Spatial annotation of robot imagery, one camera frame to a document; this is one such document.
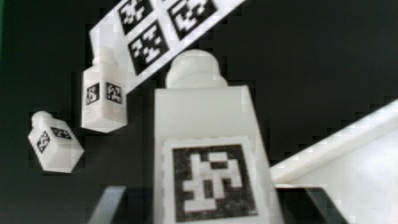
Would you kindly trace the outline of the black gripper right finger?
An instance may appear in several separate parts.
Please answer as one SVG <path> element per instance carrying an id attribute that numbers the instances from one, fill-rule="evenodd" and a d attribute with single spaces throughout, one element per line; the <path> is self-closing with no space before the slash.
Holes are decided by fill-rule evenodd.
<path id="1" fill-rule="evenodd" d="M 328 194 L 321 188 L 307 188 L 309 196 L 309 220 L 305 224 L 348 224 Z"/>

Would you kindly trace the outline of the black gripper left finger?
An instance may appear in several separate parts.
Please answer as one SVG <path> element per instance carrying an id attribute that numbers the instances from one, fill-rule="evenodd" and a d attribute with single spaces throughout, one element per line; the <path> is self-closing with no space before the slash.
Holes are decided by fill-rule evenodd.
<path id="1" fill-rule="evenodd" d="M 104 188 L 86 224 L 111 224 L 124 191 L 124 186 Z"/>

